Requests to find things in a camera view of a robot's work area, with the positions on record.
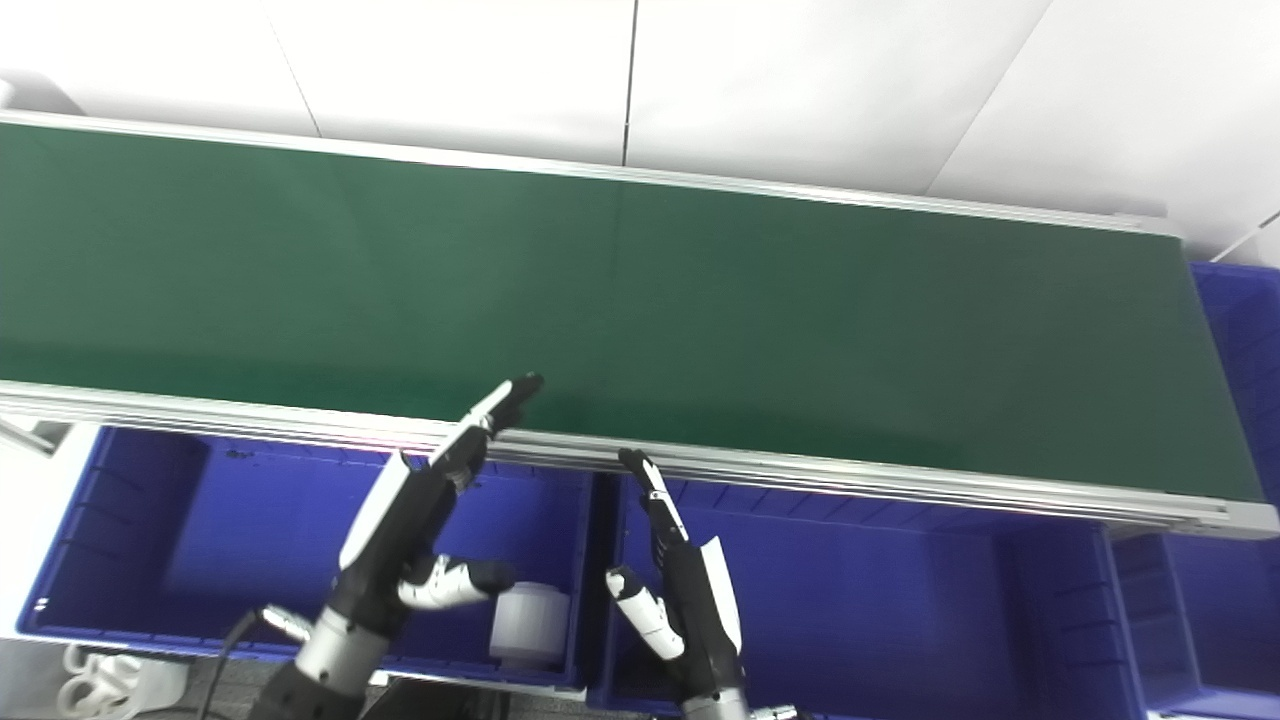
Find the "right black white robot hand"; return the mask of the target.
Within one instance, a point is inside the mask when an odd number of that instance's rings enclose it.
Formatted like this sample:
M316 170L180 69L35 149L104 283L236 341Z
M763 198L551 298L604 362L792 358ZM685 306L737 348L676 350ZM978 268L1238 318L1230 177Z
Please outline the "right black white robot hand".
M664 664L686 719L745 719L750 710L741 661L739 605L717 537L694 544L660 469L639 448L620 462L641 487L652 556L663 580L654 594L635 570L605 571L605 587L645 646Z

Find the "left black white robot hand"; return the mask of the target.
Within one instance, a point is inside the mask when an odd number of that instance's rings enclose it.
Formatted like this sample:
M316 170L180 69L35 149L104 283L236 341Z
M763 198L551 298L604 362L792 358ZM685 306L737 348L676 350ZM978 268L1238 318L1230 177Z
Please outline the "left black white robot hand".
M435 543L460 496L475 482L490 442L521 418L541 375L499 383L476 402L430 457L394 454L353 521L323 623L340 637L392 641L412 611L442 611L495 598L515 585L504 561L439 553Z

